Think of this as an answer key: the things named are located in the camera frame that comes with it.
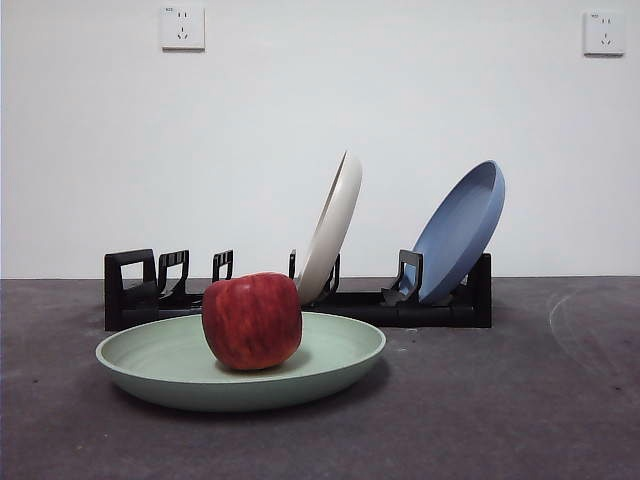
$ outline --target white plate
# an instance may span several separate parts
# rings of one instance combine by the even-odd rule
[[[362,165],[345,152],[311,239],[309,255],[298,281],[298,297],[305,305],[313,302],[324,287],[347,234],[356,207]]]

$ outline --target blue plate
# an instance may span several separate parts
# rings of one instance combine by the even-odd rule
[[[433,214],[413,250],[422,253],[420,302],[446,297],[469,273],[493,235],[504,205],[504,177],[484,162],[467,173]],[[400,290],[413,285],[415,268],[406,265]]]

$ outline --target plate rim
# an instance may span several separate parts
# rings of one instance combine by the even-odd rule
[[[384,347],[386,346],[387,343],[387,337],[384,334],[384,332],[382,332],[382,330],[380,330],[379,328],[375,327],[374,325],[371,325],[369,323],[363,322],[361,320],[357,320],[355,318],[350,318],[350,317],[345,317],[342,315],[333,315],[333,314],[329,314],[329,313],[321,313],[321,312],[302,312],[303,314],[303,322],[302,322],[302,328],[303,328],[303,335],[304,335],[304,314],[311,314],[314,316],[320,316],[320,317],[334,317],[334,318],[340,318],[340,319],[346,319],[348,321],[354,322],[356,324],[360,324],[366,328],[371,329],[373,332],[377,333],[380,342],[378,344],[378,346],[375,348],[375,350],[373,350],[372,352],[369,352],[368,354],[366,354],[364,357],[359,358],[358,360],[354,361],[354,362],[350,362],[347,365],[342,365],[339,366],[337,368],[331,368],[328,370],[323,370],[321,372],[315,372],[315,373],[310,373],[307,375],[298,375],[298,376],[276,376],[276,375],[272,375],[272,376],[268,376],[268,377],[257,377],[257,378],[245,378],[239,381],[224,381],[224,382],[216,382],[216,381],[206,381],[204,379],[201,380],[185,380],[184,378],[170,378],[170,377],[155,377],[155,376],[146,376],[146,375],[140,375],[139,373],[136,373],[133,370],[130,369],[126,369],[126,368],[122,368],[119,367],[115,364],[113,364],[112,362],[110,362],[109,360],[107,360],[104,355],[102,354],[102,350],[104,349],[105,345],[107,345],[110,341],[113,341],[114,339],[116,339],[117,337],[120,337],[122,335],[125,335],[127,333],[130,333],[134,330],[138,330],[138,329],[142,329],[142,328],[149,328],[150,325],[154,325],[154,324],[159,324],[159,323],[165,323],[165,322],[175,322],[175,321],[180,321],[180,320],[185,320],[187,318],[200,318],[202,319],[202,314],[194,314],[194,315],[184,315],[184,316],[180,316],[180,317],[171,317],[171,318],[166,318],[163,320],[156,320],[153,322],[149,322],[149,323],[144,323],[142,325],[136,325],[134,327],[130,327],[127,328],[126,330],[122,330],[120,332],[116,332],[113,335],[109,335],[107,338],[103,339],[95,348],[95,355],[96,358],[98,360],[98,362],[100,364],[102,364],[103,367],[105,367],[107,370],[109,370],[110,373],[112,372],[116,372],[118,374],[121,375],[126,375],[128,377],[134,377],[140,380],[147,380],[147,381],[153,381],[153,382],[164,382],[164,383],[173,383],[173,384],[184,384],[184,385],[207,385],[209,387],[216,387],[216,386],[227,386],[227,387],[238,387],[238,386],[242,386],[242,385],[247,385],[247,384],[260,384],[260,383],[272,383],[272,382],[284,382],[284,381],[288,381],[288,380],[300,380],[300,379],[307,379],[307,378],[312,378],[312,377],[317,377],[317,376],[321,376],[321,375],[326,375],[328,373],[334,373],[334,372],[339,372],[341,370],[345,370],[348,368],[353,368],[356,367],[358,365],[361,365],[375,357],[377,357],[382,350],[384,349]]]

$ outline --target plastic plate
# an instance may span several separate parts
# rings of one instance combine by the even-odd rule
[[[345,152],[324,204],[309,255],[298,279],[298,297],[305,305],[322,293],[331,269],[340,253],[362,183],[360,161]]]
[[[123,390],[159,405],[197,411],[285,407],[335,393],[360,379],[385,345],[377,328],[346,317],[303,312],[302,342],[283,364],[239,372],[211,353],[200,315],[116,333],[96,357]]]
[[[502,172],[489,161],[467,173],[440,204],[413,247],[424,257],[421,303],[446,297],[473,268],[498,225],[504,194]],[[414,278],[415,268],[407,265],[401,290]]]

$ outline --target electrical outlet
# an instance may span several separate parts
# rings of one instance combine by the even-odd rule
[[[585,55],[624,55],[624,15],[613,11],[590,11],[582,17]]]
[[[160,37],[163,50],[204,50],[204,8],[164,7]]]

